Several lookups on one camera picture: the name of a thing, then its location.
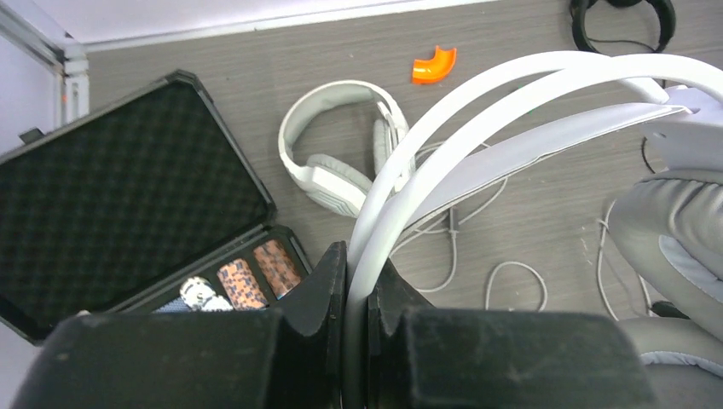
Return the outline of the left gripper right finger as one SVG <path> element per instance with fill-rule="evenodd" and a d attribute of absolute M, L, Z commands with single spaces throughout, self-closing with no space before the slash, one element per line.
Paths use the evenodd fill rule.
<path fill-rule="evenodd" d="M 370 408 L 655 408 L 630 340 L 593 314 L 436 308 L 391 263 L 367 305 Z"/>

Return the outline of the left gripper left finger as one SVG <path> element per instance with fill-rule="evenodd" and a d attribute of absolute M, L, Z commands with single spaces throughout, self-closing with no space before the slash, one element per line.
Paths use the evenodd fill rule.
<path fill-rule="evenodd" d="M 15 408 L 337 408 L 347 246 L 264 310 L 61 323 Z"/>

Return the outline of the white round gaming headphones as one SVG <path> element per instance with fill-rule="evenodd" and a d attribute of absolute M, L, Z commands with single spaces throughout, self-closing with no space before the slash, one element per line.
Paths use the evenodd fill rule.
<path fill-rule="evenodd" d="M 397 240 L 473 193 L 568 148 L 639 126 L 664 170 L 603 220 L 623 259 L 680 311 L 613 321 L 658 405 L 721 407 L 722 72 L 680 55 L 552 51 L 451 91 L 378 174 L 347 256 L 341 399 L 367 406 L 367 305 Z"/>

